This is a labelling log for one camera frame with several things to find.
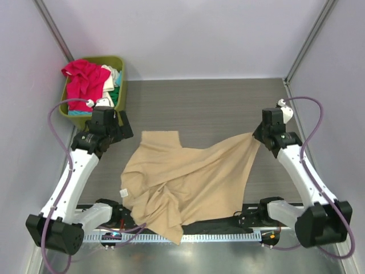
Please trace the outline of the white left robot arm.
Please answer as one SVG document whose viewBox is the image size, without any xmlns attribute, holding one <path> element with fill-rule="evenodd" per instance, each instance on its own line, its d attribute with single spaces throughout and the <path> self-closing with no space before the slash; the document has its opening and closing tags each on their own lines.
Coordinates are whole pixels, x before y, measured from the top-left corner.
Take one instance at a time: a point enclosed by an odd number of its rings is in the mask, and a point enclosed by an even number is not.
<svg viewBox="0 0 365 274">
<path fill-rule="evenodd" d="M 67 151 L 68 165 L 46 205 L 29 215 L 26 228 L 38 247 L 74 255 L 83 238 L 101 225 L 120 224 L 120 204 L 98 199 L 89 209 L 75 214 L 88 178 L 110 145 L 133 137 L 127 114 L 111 107 L 95 107 L 85 129 L 74 136 Z"/>
</svg>

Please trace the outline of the olive green plastic bin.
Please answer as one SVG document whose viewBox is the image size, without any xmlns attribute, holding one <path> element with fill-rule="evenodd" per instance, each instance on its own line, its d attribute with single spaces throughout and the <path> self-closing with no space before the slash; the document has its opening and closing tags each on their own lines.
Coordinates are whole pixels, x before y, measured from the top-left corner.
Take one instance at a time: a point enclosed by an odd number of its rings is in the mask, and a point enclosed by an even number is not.
<svg viewBox="0 0 365 274">
<path fill-rule="evenodd" d="M 115 56 L 115 55 L 104 55 L 104 56 L 98 56 L 98 57 L 84 57 L 81 58 L 84 60 L 87 60 L 91 63 L 95 63 L 97 65 L 107 65 L 111 66 L 117 71 L 121 71 L 121 84 L 120 84 L 120 92 L 119 92 L 119 100 L 117 105 L 114 107 L 116 111 L 122 111 L 125 109 L 126 104 L 126 97 L 127 97 L 127 82 L 125 80 L 125 65 L 124 61 L 121 57 Z M 61 100 L 67 99 L 66 94 L 66 84 L 68 83 L 68 78 L 66 77 L 66 83 L 63 88 L 62 98 Z M 71 102 L 63 103 L 61 106 L 59 106 L 59 112 L 61 115 L 63 115 L 65 118 L 67 118 L 70 122 L 74 124 L 77 128 L 81 129 L 84 127 L 85 121 L 91 118 L 91 115 L 85 115 L 85 116 L 71 116 L 68 114 L 68 109 L 71 110 L 82 110 L 82 111 L 89 111 L 92 110 L 92 108 L 89 108 L 86 106 L 86 103 L 83 102 L 84 99 L 72 99 Z"/>
</svg>

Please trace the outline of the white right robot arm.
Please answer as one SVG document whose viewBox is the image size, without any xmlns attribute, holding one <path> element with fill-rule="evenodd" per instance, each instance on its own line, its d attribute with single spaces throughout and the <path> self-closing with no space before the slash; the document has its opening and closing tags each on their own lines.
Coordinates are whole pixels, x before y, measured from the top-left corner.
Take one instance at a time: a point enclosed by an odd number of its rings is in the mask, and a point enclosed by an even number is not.
<svg viewBox="0 0 365 274">
<path fill-rule="evenodd" d="M 262 121 L 253 137 L 285 168 L 299 192 L 303 209 L 281 197 L 265 198 L 259 203 L 257 219 L 265 226 L 277 221 L 292 228 L 305 248 L 344 242 L 352 207 L 329 191 L 308 162 L 299 136 L 286 130 L 286 123 L 292 116 L 289 107 L 263 109 Z"/>
</svg>

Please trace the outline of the beige t shirt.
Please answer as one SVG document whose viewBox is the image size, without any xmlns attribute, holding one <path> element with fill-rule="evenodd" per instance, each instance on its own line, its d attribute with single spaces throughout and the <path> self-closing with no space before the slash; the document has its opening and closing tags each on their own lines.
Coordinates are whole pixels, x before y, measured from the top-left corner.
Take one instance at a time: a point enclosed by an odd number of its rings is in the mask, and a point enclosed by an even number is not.
<svg viewBox="0 0 365 274">
<path fill-rule="evenodd" d="M 137 225 L 180 244 L 183 226 L 242 208 L 259 147 L 250 133 L 198 149 L 177 131 L 144 131 L 121 174 L 122 204 Z"/>
</svg>

